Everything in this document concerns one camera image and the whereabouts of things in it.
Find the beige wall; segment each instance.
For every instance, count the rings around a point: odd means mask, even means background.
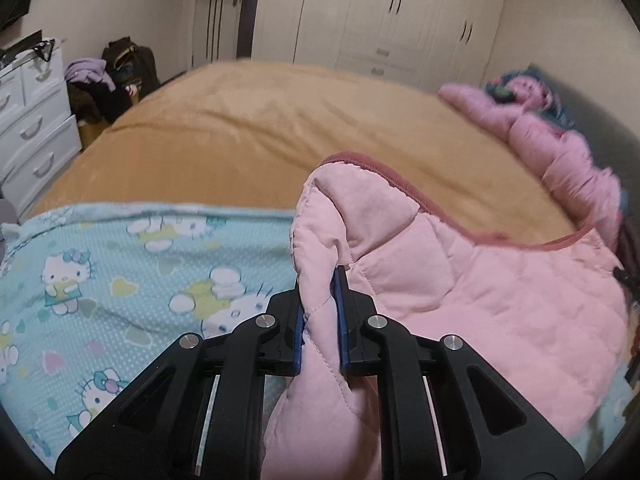
[[[158,77],[164,81],[188,66],[187,0],[33,0],[30,13],[0,34],[0,46],[43,29],[66,40],[65,63],[100,57],[108,41],[131,36],[153,49]]]
[[[485,76],[530,62],[640,136],[640,33],[620,0],[505,0]]]

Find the purple clothing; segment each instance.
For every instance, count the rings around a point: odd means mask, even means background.
[[[116,85],[111,76],[106,73],[107,62],[103,59],[83,57],[71,63],[65,72],[65,79],[69,83],[104,83],[113,92]]]

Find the orange blanket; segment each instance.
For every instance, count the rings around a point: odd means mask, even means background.
[[[308,175],[341,150],[391,166],[470,230],[527,243],[575,231],[507,147],[436,96],[251,61],[211,65],[144,99],[35,213],[79,202],[294,208]]]

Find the black backpack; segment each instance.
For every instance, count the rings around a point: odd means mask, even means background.
[[[153,51],[136,45],[129,36],[109,43],[102,58],[107,62],[107,72],[113,82],[122,88],[131,84],[138,86],[141,99],[160,88]]]

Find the silver screw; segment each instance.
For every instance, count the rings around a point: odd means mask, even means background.
[[[367,319],[367,323],[370,327],[373,328],[384,328],[389,322],[386,320],[386,317],[371,316],[369,319]]]
[[[448,335],[444,338],[444,346],[449,350],[460,350],[464,342],[457,335]]]
[[[180,346],[182,348],[186,348],[187,350],[190,348],[196,348],[199,342],[200,342],[200,339],[195,334],[183,335],[180,338]]]
[[[276,324],[276,319],[271,314],[260,314],[255,318],[255,323],[260,328],[271,328]]]

